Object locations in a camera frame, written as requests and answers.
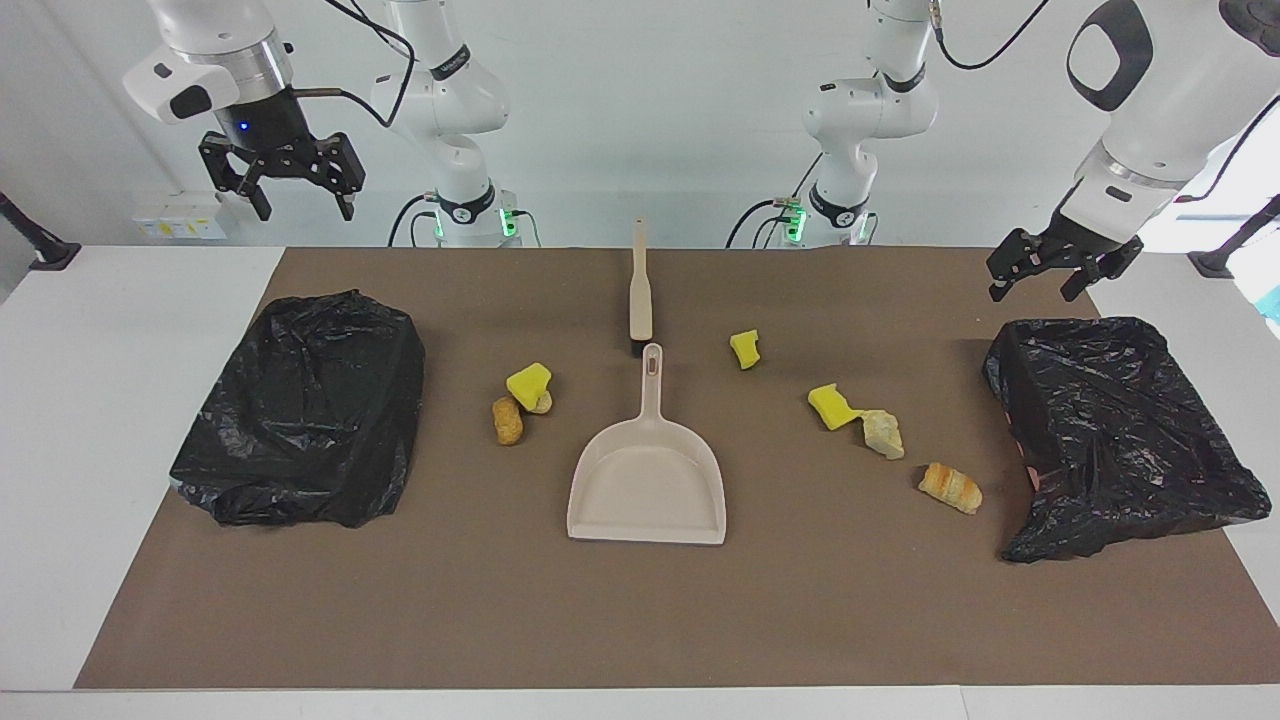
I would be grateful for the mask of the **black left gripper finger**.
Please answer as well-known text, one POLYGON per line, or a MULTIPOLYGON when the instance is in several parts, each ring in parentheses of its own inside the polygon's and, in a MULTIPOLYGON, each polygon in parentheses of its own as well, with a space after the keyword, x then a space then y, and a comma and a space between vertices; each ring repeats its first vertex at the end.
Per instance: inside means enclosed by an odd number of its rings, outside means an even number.
POLYGON ((1023 228, 1011 231, 987 258, 989 299, 998 304, 1012 287, 1048 269, 1041 256, 1043 238, 1023 228))
POLYGON ((1071 247, 1068 252, 1070 277, 1060 293, 1068 302, 1075 301, 1085 290, 1101 281, 1117 279, 1144 249, 1139 236, 1106 252, 1097 249, 1071 247))

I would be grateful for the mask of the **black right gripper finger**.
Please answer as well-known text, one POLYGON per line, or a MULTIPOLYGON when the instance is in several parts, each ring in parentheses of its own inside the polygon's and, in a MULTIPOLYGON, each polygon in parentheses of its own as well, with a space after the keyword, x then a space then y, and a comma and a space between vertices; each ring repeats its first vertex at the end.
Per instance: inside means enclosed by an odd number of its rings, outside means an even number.
POLYGON ((364 188, 366 172, 349 137, 335 132, 317 142, 323 186, 333 195, 344 222, 355 219, 355 197, 364 188))
POLYGON ((234 193, 247 200, 257 219, 268 222, 273 206, 260 187, 268 159, 260 152, 237 147, 227 136, 206 132, 198 143, 210 181, 221 193, 234 193))

